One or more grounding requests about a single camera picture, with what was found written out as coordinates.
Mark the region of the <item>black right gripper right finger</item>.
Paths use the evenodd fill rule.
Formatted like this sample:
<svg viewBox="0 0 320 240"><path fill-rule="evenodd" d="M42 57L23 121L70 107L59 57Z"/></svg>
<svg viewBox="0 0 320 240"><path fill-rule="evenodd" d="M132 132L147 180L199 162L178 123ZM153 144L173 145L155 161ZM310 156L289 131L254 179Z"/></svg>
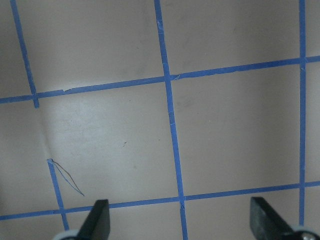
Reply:
<svg viewBox="0 0 320 240"><path fill-rule="evenodd" d="M295 234L263 197L250 199L250 229L256 240L290 240Z"/></svg>

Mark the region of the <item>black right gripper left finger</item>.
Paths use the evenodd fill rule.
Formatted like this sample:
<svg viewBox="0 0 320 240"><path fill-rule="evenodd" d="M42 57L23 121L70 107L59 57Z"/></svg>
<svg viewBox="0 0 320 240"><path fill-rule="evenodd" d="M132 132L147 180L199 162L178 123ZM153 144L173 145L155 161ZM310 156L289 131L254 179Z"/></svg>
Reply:
<svg viewBox="0 0 320 240"><path fill-rule="evenodd" d="M94 203L82 224L77 240L107 240L111 232L109 201L100 199Z"/></svg>

